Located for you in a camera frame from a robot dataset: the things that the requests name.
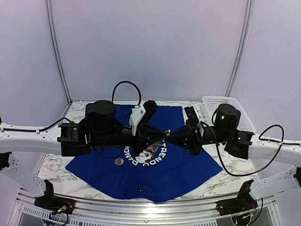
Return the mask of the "blue printed t-shirt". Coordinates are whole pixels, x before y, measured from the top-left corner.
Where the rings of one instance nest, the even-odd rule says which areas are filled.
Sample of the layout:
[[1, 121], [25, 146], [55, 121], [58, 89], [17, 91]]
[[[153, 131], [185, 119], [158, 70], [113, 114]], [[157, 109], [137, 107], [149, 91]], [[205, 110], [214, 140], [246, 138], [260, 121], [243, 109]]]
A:
[[[116, 158], [123, 158], [124, 164], [116, 166]], [[99, 148], [75, 157], [66, 169], [112, 198], [144, 198], [153, 202], [182, 196], [222, 170], [205, 150], [193, 156], [164, 140], [155, 142], [137, 157], [129, 146]]]

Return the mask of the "round button badge brooch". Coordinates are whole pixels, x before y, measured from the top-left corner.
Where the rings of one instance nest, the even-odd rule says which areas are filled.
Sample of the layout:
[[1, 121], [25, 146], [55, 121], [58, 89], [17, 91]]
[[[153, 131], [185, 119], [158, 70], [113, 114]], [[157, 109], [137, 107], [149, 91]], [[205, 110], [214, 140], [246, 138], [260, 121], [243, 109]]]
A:
[[116, 166], [121, 166], [121, 165], [123, 165], [123, 164], [124, 164], [123, 158], [116, 158], [116, 159], [114, 160], [114, 164], [115, 164]]

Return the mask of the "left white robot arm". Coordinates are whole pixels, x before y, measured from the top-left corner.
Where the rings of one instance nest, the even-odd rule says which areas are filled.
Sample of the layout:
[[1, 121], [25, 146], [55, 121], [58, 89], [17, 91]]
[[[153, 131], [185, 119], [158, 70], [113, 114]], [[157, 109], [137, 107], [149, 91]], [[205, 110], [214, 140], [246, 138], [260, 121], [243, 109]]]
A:
[[154, 142], [164, 139], [165, 131], [147, 123], [157, 110], [154, 101], [138, 103], [130, 113], [130, 124], [116, 118], [112, 100], [86, 105], [85, 117], [75, 123], [61, 118], [44, 128], [0, 125], [0, 172], [28, 190], [35, 203], [50, 210], [63, 200], [54, 194], [51, 182], [35, 176], [14, 156], [14, 152], [45, 152], [64, 157], [90, 154], [92, 149], [131, 146], [139, 155]]

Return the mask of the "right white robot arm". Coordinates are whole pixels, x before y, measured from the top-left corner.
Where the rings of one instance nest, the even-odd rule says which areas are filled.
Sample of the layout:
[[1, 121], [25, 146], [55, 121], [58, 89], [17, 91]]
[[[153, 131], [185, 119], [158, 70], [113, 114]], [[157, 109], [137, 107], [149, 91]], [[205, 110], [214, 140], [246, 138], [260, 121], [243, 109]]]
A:
[[237, 197], [217, 202], [217, 210], [225, 215], [258, 206], [257, 200], [301, 187], [301, 143], [256, 135], [238, 130], [241, 112], [230, 104], [220, 104], [212, 116], [212, 126], [199, 121], [193, 107], [185, 108], [185, 126], [168, 132], [166, 142], [199, 155], [202, 146], [224, 143], [224, 150], [240, 159], [266, 159], [291, 164], [289, 169], [273, 176], [244, 182]]

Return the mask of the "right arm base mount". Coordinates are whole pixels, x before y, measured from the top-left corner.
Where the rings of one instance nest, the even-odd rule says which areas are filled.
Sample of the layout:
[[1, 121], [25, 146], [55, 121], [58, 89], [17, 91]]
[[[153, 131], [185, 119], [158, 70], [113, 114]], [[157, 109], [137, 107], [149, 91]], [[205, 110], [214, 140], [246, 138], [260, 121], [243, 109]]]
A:
[[218, 201], [216, 210], [221, 216], [235, 214], [242, 211], [253, 210], [258, 207], [258, 203], [253, 198], [236, 197]]

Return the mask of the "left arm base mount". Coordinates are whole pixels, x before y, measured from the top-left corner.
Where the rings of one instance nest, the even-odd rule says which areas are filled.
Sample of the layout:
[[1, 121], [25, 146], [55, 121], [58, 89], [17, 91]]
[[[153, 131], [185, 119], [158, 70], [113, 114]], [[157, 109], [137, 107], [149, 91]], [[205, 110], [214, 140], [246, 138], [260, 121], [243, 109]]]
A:
[[51, 210], [54, 213], [73, 213], [75, 200], [65, 197], [56, 196], [54, 194], [35, 197], [34, 205], [43, 209]]

